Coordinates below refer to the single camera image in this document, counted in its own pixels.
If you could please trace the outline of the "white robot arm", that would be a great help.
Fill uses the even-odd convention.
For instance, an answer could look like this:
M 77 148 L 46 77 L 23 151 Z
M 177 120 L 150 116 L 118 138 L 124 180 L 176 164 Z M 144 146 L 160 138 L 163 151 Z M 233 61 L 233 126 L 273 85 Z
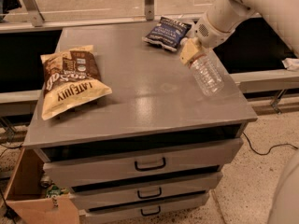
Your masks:
M 214 49 L 221 45 L 241 22 L 256 13 L 262 16 L 295 55 L 282 61 L 284 67 L 297 70 L 299 0 L 214 0 L 192 28 L 193 35 L 181 40 L 181 62 L 186 64 L 203 49 Z

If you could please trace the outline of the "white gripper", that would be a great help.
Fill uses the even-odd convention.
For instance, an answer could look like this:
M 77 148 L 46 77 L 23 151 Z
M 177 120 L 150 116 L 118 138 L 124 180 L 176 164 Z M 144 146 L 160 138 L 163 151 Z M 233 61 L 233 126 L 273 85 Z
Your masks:
M 195 25 L 195 35 L 198 38 L 185 37 L 181 40 L 180 61 L 184 65 L 190 66 L 206 54 L 203 47 L 216 48 L 224 43 L 235 31 L 235 28 L 248 18 L 248 7 L 235 0 L 215 0 Z

